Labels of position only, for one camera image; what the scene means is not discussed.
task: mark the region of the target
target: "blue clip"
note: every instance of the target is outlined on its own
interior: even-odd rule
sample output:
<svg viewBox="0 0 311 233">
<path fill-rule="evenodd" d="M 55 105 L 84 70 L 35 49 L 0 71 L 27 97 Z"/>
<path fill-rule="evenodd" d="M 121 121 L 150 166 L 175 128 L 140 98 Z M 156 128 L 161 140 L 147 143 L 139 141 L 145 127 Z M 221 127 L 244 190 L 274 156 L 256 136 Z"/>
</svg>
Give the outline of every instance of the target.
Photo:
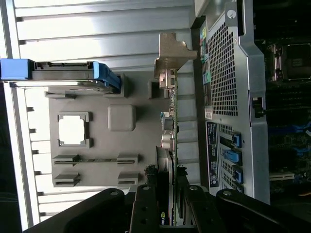
<svg viewBox="0 0 311 233">
<path fill-rule="evenodd" d="M 302 148 L 299 149 L 297 147 L 293 148 L 295 151 L 297 151 L 297 156 L 303 156 L 304 153 L 311 151 L 311 148 Z"/>
<path fill-rule="evenodd" d="M 115 75 L 107 65 L 94 62 L 94 79 L 101 80 L 104 82 L 105 86 L 110 85 L 118 90 L 121 90 L 121 79 Z"/>
<path fill-rule="evenodd" d="M 233 134 L 232 134 L 232 141 L 233 141 L 233 144 L 237 148 L 241 148 L 242 147 L 242 137 L 241 137 L 240 133 L 233 132 Z"/>
<path fill-rule="evenodd" d="M 308 129 L 310 127 L 311 127 L 311 122 L 308 122 L 306 125 L 302 125 L 302 126 L 293 125 L 293 128 L 295 129 L 296 133 L 303 133 L 304 129 Z"/>
<path fill-rule="evenodd" d="M 34 66 L 29 59 L 1 59 L 2 80 L 29 80 L 32 79 Z"/>
<path fill-rule="evenodd" d="M 225 159 L 242 166 L 242 152 L 233 151 L 233 150 L 225 150 L 224 157 Z"/>
<path fill-rule="evenodd" d="M 243 170 L 234 165 L 232 166 L 234 174 L 233 174 L 233 178 L 238 182 L 238 183 L 243 183 Z"/>
</svg>

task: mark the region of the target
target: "blue connector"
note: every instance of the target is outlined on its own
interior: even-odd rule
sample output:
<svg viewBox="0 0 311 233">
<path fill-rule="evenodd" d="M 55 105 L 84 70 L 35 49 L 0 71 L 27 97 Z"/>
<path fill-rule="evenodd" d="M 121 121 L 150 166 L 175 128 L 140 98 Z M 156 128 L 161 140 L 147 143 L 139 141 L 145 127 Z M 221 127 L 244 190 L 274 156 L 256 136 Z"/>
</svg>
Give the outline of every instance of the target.
<svg viewBox="0 0 311 233">
<path fill-rule="evenodd" d="M 311 128 L 311 121 L 306 125 L 290 125 L 286 127 L 270 127 L 268 133 L 270 134 L 287 134 L 287 133 L 304 133 Z"/>
<path fill-rule="evenodd" d="M 30 80 L 34 62 L 29 59 L 1 59 L 1 80 Z"/>
<path fill-rule="evenodd" d="M 121 79 L 115 75 L 108 66 L 105 64 L 94 62 L 94 79 L 101 80 L 105 86 L 113 86 L 114 88 L 121 90 Z"/>
<path fill-rule="evenodd" d="M 242 166 L 242 152 L 237 150 L 225 150 L 224 157 L 225 159 Z"/>
<path fill-rule="evenodd" d="M 242 136 L 241 136 L 241 134 L 238 132 L 233 132 L 232 133 L 232 142 L 233 142 L 234 146 L 236 146 L 237 148 L 241 148 L 242 147 Z"/>
<path fill-rule="evenodd" d="M 297 148 L 297 147 L 294 147 L 293 148 L 295 151 L 297 151 L 297 156 L 303 156 L 304 153 L 307 153 L 307 152 L 310 152 L 311 151 L 311 148 Z"/>
<path fill-rule="evenodd" d="M 239 166 L 232 166 L 233 168 L 233 178 L 240 184 L 243 183 L 243 170 Z"/>
</svg>

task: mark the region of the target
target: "metal bracket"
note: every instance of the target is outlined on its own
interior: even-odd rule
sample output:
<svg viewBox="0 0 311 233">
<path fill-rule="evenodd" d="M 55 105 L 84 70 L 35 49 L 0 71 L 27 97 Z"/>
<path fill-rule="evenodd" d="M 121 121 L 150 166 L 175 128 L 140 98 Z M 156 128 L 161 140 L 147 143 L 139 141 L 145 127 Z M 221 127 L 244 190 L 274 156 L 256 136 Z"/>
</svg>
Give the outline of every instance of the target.
<svg viewBox="0 0 311 233">
<path fill-rule="evenodd" d="M 56 99 L 56 100 L 69 100 L 69 99 L 75 99 L 76 95 L 68 95 L 68 94 L 54 94 L 50 92 L 45 92 L 44 93 L 45 97 L 51 98 L 51 99 Z"/>
<path fill-rule="evenodd" d="M 226 2 L 225 4 L 225 25 L 227 27 L 238 26 L 238 8 L 236 2 Z"/>
<path fill-rule="evenodd" d="M 154 78 L 159 79 L 166 70 L 179 70 L 188 60 L 194 60 L 197 51 L 188 50 L 183 41 L 176 40 L 176 33 L 160 33 L 159 57 L 155 60 Z"/>
</svg>

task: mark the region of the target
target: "motherboard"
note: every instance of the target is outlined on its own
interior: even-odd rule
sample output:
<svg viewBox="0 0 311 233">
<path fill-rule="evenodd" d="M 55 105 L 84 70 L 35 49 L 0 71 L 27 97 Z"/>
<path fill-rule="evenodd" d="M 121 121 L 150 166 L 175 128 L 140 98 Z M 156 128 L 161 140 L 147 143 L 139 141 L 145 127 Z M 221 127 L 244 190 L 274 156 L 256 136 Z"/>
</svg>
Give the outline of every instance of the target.
<svg viewBox="0 0 311 233">
<path fill-rule="evenodd" d="M 311 190 L 311 6 L 254 1 L 255 43 L 264 54 L 271 199 Z"/>
</svg>

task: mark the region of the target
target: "rear panel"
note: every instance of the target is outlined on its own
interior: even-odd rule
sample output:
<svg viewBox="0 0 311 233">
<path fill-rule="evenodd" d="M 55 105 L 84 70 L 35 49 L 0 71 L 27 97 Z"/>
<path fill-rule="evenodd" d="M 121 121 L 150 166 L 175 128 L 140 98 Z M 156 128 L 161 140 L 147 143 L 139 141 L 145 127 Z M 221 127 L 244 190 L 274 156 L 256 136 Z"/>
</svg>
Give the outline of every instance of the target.
<svg viewBox="0 0 311 233">
<path fill-rule="evenodd" d="M 254 44 L 252 3 L 227 2 L 209 22 L 217 14 L 211 2 L 201 27 L 201 60 L 205 117 L 217 125 L 218 190 L 234 188 L 269 203 L 265 67 Z"/>
</svg>

